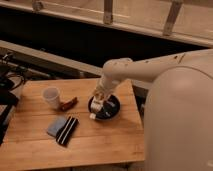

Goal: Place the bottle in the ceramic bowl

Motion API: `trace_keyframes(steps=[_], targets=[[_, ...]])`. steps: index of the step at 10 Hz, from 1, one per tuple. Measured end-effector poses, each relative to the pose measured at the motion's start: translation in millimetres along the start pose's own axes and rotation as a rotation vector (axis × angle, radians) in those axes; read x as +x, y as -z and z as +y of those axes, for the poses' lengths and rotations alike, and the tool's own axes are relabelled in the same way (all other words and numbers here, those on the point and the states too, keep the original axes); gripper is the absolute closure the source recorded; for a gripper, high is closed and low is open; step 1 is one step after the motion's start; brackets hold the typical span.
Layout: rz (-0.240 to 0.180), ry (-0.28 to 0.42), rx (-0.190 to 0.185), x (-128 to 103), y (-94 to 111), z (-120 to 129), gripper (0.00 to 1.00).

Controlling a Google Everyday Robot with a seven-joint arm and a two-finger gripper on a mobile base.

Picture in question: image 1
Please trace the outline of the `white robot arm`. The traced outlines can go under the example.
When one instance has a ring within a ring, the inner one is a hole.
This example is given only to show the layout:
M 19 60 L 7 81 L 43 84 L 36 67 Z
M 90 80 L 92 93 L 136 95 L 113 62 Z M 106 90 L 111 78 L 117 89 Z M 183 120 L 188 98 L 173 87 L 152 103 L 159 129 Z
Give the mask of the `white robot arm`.
M 144 171 L 213 171 L 213 49 L 107 61 L 89 103 L 92 118 L 126 79 L 151 84 Z

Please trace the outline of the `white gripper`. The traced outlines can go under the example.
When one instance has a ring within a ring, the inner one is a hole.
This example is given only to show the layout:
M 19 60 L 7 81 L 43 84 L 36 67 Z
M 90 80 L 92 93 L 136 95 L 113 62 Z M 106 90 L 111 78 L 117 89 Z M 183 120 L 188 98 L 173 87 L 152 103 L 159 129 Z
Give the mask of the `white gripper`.
M 92 100 L 91 102 L 91 112 L 97 113 L 101 110 L 101 104 L 98 101 L 102 101 L 102 109 L 106 109 L 106 100 L 109 97 L 109 93 L 106 92 L 102 87 L 96 87 L 93 91 L 93 96 L 96 100 Z

